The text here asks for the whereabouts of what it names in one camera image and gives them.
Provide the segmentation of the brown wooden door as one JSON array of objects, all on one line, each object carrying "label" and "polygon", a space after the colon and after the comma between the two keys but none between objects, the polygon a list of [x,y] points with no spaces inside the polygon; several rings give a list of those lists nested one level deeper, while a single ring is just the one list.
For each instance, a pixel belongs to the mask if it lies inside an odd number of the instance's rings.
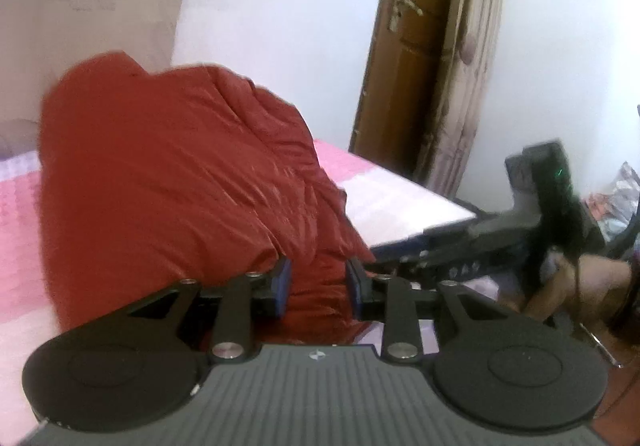
[{"label": "brown wooden door", "polygon": [[451,0],[380,0],[349,151],[412,177]]}]

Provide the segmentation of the pink white bed sheet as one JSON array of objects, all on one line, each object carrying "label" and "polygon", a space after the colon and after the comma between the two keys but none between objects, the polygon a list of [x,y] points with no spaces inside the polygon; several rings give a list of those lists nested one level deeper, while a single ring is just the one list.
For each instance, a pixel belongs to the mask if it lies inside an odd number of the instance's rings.
[{"label": "pink white bed sheet", "polygon": [[[472,213],[428,189],[328,143],[314,142],[321,167],[347,195],[346,212],[367,245],[404,239]],[[36,425],[22,368],[58,333],[44,287],[38,232],[40,162],[35,151],[1,162],[1,443]]]}]

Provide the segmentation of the red puffer jacket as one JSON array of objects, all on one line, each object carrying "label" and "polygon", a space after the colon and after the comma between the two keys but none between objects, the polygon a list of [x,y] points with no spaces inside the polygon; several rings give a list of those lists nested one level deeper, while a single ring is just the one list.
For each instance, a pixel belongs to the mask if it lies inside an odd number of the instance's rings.
[{"label": "red puffer jacket", "polygon": [[43,274],[70,330],[177,281],[292,263],[268,341],[345,344],[345,264],[370,261],[298,110],[220,66],[151,74],[124,53],[70,71],[40,120]]}]

